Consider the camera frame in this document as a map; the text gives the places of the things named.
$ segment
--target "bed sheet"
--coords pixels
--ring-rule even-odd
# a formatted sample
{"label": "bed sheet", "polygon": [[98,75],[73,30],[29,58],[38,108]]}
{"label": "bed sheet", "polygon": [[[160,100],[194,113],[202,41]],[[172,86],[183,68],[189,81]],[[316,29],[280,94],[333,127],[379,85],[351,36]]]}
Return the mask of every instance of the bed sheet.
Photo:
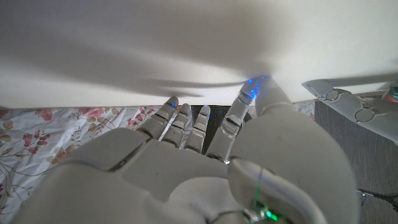
{"label": "bed sheet", "polygon": [[[71,152],[112,129],[138,128],[159,107],[0,110],[0,223],[9,223],[45,175]],[[313,102],[296,108],[315,119]],[[249,113],[256,117],[253,107]],[[182,146],[192,130],[189,116]]]}

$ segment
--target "robotic hand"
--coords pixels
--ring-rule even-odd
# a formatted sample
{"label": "robotic hand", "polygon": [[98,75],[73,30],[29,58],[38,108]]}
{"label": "robotic hand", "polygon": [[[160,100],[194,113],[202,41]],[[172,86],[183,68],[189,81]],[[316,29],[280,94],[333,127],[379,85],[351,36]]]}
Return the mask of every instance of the robotic hand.
{"label": "robotic hand", "polygon": [[[259,117],[241,129],[255,96]],[[208,106],[185,149],[187,104],[158,141],[176,105],[173,96],[136,131],[115,129],[70,154],[12,223],[358,222],[343,151],[270,77],[243,85],[206,155]]]}

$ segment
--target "wall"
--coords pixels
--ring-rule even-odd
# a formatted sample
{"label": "wall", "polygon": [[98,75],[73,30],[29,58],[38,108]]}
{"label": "wall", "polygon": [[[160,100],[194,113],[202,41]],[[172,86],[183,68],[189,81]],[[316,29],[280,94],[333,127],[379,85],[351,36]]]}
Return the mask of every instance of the wall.
{"label": "wall", "polygon": [[3,107],[230,105],[258,74],[302,101],[308,80],[398,71],[394,0],[1,4]]}

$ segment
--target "robot finger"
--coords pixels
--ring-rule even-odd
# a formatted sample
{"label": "robot finger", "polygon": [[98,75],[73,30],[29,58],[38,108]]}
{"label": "robot finger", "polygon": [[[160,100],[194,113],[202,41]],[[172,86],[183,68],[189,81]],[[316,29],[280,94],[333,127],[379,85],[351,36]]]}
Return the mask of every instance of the robot finger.
{"label": "robot finger", "polygon": [[154,115],[137,129],[137,131],[142,131],[154,139],[160,138],[167,123],[169,123],[170,118],[173,116],[177,105],[178,98],[175,96],[170,97]]}
{"label": "robot finger", "polygon": [[257,95],[257,89],[264,81],[264,78],[257,77],[250,79],[242,86],[238,97],[236,97],[223,122],[217,129],[206,152],[206,156],[221,162],[228,162],[232,145],[242,125],[243,118],[248,112],[248,108],[254,97]]}
{"label": "robot finger", "polygon": [[187,143],[185,143],[184,149],[193,150],[199,154],[201,153],[209,117],[210,107],[205,105],[199,112],[198,118],[193,125],[192,132],[188,136]]}
{"label": "robot finger", "polygon": [[188,123],[188,114],[190,110],[191,106],[188,103],[184,103],[181,106],[181,109],[175,117],[172,125],[169,127],[169,130],[167,130],[166,134],[164,135],[162,139],[163,142],[169,142],[177,148],[180,147],[183,132],[185,126]]}

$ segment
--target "gray fabric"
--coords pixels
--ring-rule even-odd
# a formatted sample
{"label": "gray fabric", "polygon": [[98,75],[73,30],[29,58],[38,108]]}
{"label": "gray fabric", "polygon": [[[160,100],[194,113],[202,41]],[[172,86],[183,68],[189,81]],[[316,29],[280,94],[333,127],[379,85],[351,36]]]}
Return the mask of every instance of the gray fabric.
{"label": "gray fabric", "polygon": [[[321,102],[315,103],[315,121],[345,151],[359,188],[386,195],[398,193],[398,146]],[[392,209],[392,205],[378,198],[368,196],[360,211],[361,224],[398,223],[398,213]]]}

